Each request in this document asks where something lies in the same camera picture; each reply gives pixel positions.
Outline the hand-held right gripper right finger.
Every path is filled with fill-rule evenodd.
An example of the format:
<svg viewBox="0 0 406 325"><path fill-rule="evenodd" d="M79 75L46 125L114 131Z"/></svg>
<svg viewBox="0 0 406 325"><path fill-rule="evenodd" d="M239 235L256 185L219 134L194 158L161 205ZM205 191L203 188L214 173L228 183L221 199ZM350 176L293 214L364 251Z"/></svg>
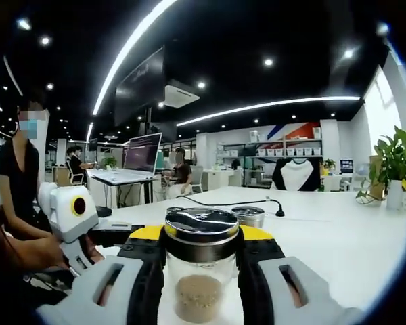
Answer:
<svg viewBox="0 0 406 325"><path fill-rule="evenodd" d="M359 324L362 312L343 307L329 284L296 257L285 257L271 234L240 226L238 288L245 324Z"/></svg>

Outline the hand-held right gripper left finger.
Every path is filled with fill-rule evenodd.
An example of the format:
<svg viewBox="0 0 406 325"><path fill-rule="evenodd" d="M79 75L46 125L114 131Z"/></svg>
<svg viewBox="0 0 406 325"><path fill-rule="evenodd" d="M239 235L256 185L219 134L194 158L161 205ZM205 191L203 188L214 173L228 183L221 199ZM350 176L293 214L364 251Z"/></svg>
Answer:
<svg viewBox="0 0 406 325"><path fill-rule="evenodd" d="M157 324L164 287L162 225L131 233L119 255L107 256L73 282L56 305L37 309L43 324Z"/></svg>

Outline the person's left hand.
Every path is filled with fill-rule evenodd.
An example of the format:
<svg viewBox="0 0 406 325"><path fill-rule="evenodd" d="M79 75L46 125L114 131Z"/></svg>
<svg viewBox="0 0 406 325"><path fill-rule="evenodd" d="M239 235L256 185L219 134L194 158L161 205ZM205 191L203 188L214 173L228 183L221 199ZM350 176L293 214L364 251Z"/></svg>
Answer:
<svg viewBox="0 0 406 325"><path fill-rule="evenodd" d="M27 242L28 263L35 269L47 269L49 267L68 269L60 244L61 242L55 235L29 240Z"/></svg>

